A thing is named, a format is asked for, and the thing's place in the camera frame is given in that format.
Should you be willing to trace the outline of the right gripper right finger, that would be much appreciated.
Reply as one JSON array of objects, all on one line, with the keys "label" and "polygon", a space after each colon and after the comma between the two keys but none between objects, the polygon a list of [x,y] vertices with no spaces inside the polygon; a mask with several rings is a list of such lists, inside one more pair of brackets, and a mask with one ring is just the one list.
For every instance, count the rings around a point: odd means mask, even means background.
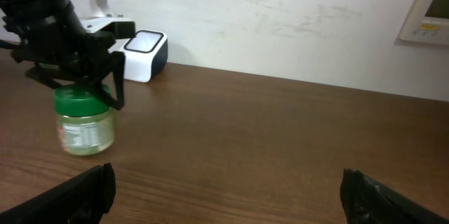
[{"label": "right gripper right finger", "polygon": [[448,224],[448,219],[355,169],[343,171],[340,200],[348,224]]}]

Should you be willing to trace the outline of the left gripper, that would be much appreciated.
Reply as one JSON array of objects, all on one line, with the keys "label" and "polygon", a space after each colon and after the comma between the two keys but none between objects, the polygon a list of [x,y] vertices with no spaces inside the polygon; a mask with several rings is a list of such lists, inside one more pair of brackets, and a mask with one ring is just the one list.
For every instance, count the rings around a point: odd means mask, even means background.
[{"label": "left gripper", "polygon": [[[20,43],[14,45],[11,57],[17,63],[31,62],[25,76],[51,89],[62,87],[59,80],[77,84],[94,84],[94,96],[106,106],[121,110],[124,98],[125,55],[109,52],[116,43],[110,29],[94,33],[75,33],[70,29],[15,30]],[[112,73],[116,99],[102,86]]]}]

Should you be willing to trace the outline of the green lid glass jar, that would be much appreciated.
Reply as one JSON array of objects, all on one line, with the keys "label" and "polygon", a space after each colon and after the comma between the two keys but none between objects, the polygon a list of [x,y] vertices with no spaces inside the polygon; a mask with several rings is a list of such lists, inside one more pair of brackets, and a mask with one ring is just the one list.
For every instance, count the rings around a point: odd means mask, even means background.
[{"label": "green lid glass jar", "polygon": [[114,143],[114,111],[91,93],[70,84],[55,89],[53,100],[58,138],[65,152],[94,155]]}]

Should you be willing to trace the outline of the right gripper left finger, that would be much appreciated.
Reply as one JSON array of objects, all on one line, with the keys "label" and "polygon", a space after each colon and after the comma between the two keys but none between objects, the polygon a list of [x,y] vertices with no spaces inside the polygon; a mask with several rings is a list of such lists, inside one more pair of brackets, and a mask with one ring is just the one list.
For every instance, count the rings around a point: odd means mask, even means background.
[{"label": "right gripper left finger", "polygon": [[110,163],[97,165],[1,213],[2,223],[99,223],[116,195]]}]

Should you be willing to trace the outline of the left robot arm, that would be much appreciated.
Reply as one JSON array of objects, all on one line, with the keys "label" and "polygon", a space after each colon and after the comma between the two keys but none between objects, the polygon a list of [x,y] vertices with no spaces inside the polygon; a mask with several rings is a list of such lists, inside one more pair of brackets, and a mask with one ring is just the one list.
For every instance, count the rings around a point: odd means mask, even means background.
[{"label": "left robot arm", "polygon": [[16,62],[34,65],[26,75],[49,88],[70,81],[108,107],[124,106],[125,55],[110,52],[118,39],[135,36],[135,23],[120,17],[80,20],[70,0],[1,0],[4,28],[19,44],[1,42]]}]

